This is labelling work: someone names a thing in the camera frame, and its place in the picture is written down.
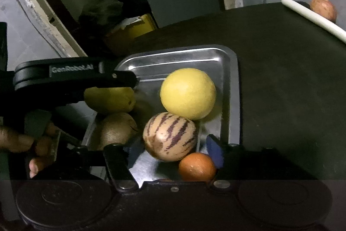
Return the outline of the person's hand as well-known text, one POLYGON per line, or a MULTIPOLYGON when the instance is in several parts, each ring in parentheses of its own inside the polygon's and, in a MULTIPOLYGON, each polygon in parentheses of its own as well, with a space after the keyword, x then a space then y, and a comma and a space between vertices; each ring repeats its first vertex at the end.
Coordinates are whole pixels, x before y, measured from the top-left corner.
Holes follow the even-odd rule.
POLYGON ((1 150, 10 152, 26 152, 34 150, 34 156, 29 162, 29 177, 33 178, 54 160, 56 143, 52 139, 57 137, 60 129, 53 123, 48 123, 45 134, 40 139, 17 134, 1 124, 1 150))

